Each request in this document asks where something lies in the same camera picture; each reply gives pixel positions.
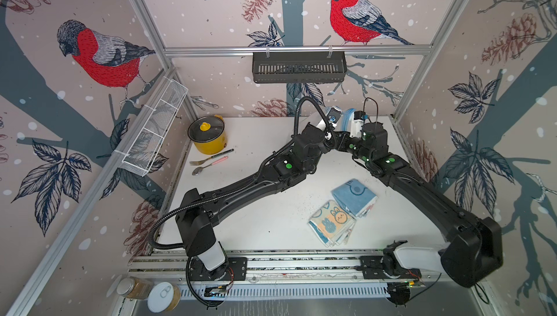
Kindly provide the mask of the clear vacuum bag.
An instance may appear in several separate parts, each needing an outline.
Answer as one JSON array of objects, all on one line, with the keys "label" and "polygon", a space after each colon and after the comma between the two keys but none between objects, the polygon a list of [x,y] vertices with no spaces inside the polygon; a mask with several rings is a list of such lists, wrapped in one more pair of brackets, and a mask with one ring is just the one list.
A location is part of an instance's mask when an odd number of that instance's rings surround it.
[{"label": "clear vacuum bag", "polygon": [[[350,136],[350,119],[352,116],[352,113],[354,112],[354,109],[348,109],[345,111],[342,111],[343,115],[342,115],[342,120],[341,122],[338,124],[338,126],[336,126],[334,128],[334,130],[336,132],[346,132],[349,134]],[[308,118],[309,123],[311,123],[313,126],[317,127],[319,130],[324,131],[325,135],[326,135],[326,139],[329,140],[331,138],[331,133],[327,131],[326,128],[326,123],[324,122],[323,118],[320,116],[319,113],[313,113],[310,115],[310,117]]]}]

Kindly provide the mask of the blue towel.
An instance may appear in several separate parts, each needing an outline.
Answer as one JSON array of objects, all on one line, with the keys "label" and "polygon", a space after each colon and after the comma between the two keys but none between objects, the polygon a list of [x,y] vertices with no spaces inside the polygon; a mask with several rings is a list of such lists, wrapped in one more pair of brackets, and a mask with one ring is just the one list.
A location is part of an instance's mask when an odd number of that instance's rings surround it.
[{"label": "blue towel", "polygon": [[373,191],[357,179],[349,180],[332,190],[332,196],[353,217],[367,216],[378,199]]}]

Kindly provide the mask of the bunny print towel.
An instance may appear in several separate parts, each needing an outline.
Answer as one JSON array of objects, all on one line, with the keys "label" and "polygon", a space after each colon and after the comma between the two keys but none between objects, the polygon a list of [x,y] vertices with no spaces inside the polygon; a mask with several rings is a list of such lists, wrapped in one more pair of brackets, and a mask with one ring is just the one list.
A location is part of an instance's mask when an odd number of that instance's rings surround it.
[{"label": "bunny print towel", "polygon": [[327,201],[308,221],[317,238],[327,247],[346,244],[355,224],[355,218],[335,200]]}]

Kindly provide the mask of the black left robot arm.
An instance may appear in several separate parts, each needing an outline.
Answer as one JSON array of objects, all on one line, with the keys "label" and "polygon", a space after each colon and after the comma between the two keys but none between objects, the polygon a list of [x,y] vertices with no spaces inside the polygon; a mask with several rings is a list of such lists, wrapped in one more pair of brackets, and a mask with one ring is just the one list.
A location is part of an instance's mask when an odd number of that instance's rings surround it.
[{"label": "black left robot arm", "polygon": [[228,258],[213,228],[247,205],[301,183],[315,173],[321,156],[336,146],[337,135],[332,124],[324,127],[307,124],[286,146],[264,160],[251,176],[203,194],[196,188],[187,191],[181,202],[185,210],[176,217],[187,255],[196,257],[211,273],[225,270]]}]

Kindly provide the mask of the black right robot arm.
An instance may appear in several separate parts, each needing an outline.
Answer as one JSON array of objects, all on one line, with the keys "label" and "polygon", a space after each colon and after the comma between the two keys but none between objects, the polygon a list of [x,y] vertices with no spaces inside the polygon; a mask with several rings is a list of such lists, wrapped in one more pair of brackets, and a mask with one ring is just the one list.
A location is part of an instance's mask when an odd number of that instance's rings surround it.
[{"label": "black right robot arm", "polygon": [[437,191],[397,154],[389,150],[388,133],[381,123],[365,123],[358,137],[337,132],[336,150],[348,152],[385,186],[397,191],[420,210],[441,232],[445,245],[410,247],[395,241],[383,251],[383,271],[397,278],[407,270],[446,274],[458,285],[471,288],[503,266],[502,230],[493,219],[478,218]]}]

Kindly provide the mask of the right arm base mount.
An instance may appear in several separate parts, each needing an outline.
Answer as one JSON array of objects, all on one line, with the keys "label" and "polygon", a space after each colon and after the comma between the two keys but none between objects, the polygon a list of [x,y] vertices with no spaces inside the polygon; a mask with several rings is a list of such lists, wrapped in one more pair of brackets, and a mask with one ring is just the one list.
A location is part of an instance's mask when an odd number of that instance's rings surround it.
[{"label": "right arm base mount", "polygon": [[361,271],[367,280],[384,279],[411,279],[420,280],[421,271],[418,269],[403,268],[395,257],[395,250],[407,241],[394,241],[381,251],[379,255],[361,256],[359,258]]}]

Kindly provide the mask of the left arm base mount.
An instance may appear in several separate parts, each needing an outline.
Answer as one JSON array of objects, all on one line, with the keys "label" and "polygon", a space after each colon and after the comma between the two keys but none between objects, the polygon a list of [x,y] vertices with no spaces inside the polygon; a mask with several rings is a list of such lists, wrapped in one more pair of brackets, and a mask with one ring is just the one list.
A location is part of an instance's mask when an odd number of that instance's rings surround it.
[{"label": "left arm base mount", "polygon": [[190,282],[244,281],[247,274],[246,257],[227,257],[224,264],[208,270],[198,257],[188,260],[187,278]]}]

